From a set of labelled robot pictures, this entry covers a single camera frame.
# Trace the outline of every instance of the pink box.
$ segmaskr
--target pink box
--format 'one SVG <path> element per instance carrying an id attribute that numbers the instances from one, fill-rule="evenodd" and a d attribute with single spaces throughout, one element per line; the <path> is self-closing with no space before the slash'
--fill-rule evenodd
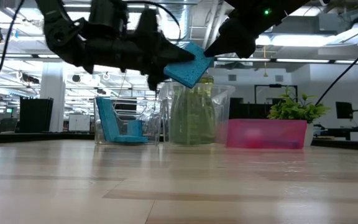
<path id="1" fill-rule="evenodd" d="M 302 149 L 306 121 L 277 119 L 231 119 L 227 147 L 248 149 Z"/>

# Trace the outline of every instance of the blue plastic block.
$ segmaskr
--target blue plastic block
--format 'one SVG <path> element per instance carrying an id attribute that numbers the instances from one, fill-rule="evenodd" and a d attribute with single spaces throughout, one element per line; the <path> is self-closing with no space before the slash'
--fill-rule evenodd
<path id="1" fill-rule="evenodd" d="M 128 135 L 142 137 L 142 121 L 128 121 Z"/>
<path id="2" fill-rule="evenodd" d="M 194 54 L 196 58 L 190 62 L 167 65 L 164 68 L 164 74 L 188 88 L 193 88 L 204 75 L 204 72 L 208 69 L 214 58 L 205 57 L 204 49 L 192 42 L 185 47 L 185 50 Z"/>
<path id="3" fill-rule="evenodd" d="M 104 140 L 114 141 L 119 135 L 116 114 L 112 108 L 111 100 L 97 98 L 96 103 L 99 108 L 99 116 L 102 124 Z"/>
<path id="4" fill-rule="evenodd" d="M 149 142 L 149 139 L 137 136 L 117 136 L 114 142 L 121 144 L 145 144 Z"/>

